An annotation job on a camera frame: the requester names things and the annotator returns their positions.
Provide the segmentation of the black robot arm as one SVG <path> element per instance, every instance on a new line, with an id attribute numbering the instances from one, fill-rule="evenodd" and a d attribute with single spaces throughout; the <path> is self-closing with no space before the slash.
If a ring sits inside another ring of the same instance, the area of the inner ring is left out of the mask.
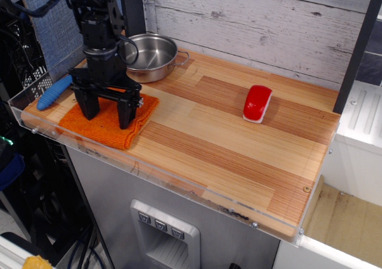
<path id="1" fill-rule="evenodd" d="M 143 104 L 141 85 L 126 74 L 137 61 L 126 59 L 124 17 L 117 0 L 66 0 L 83 37 L 86 68 L 72 68 L 72 89 L 83 115 L 93 119 L 100 111 L 99 98 L 117 103 L 119 126 L 125 129 Z"/>

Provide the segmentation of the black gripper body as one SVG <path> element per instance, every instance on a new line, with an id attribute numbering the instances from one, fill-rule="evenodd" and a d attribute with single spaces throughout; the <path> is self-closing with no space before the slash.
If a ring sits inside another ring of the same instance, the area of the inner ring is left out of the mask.
<path id="1" fill-rule="evenodd" d="M 69 74 L 73 78 L 73 90 L 89 91 L 96 96 L 118 101 L 125 91 L 127 99 L 143 99 L 140 97 L 141 86 L 126 74 L 125 47 L 115 47 L 112 50 L 95 50 L 85 48 L 87 66 L 72 68 Z"/>

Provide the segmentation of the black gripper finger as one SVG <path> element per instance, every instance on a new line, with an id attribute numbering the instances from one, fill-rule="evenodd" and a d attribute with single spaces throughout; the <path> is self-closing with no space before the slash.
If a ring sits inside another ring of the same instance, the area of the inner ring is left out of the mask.
<path id="1" fill-rule="evenodd" d="M 128 128 L 132 120 L 135 119 L 137 108 L 140 107 L 140 99 L 120 99 L 117 103 L 119 127 Z"/>
<path id="2" fill-rule="evenodd" d="M 93 119 L 100 111 L 98 96 L 92 92 L 78 89 L 75 89 L 74 93 L 83 115 L 88 120 Z"/>

